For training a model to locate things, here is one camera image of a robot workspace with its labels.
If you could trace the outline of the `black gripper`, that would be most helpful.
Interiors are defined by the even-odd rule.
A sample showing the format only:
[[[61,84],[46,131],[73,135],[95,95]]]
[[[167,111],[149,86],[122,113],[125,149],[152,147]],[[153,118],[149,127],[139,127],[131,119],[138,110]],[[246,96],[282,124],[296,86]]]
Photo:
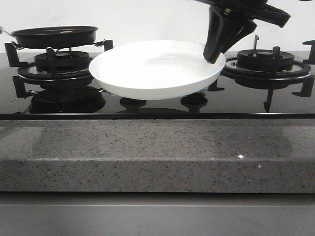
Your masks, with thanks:
[[[253,19],[265,21],[281,28],[290,15],[267,4],[267,0],[200,0],[210,5],[209,29],[203,56],[215,63],[220,53],[226,53],[238,41],[255,31]],[[250,19],[241,24],[239,19]]]

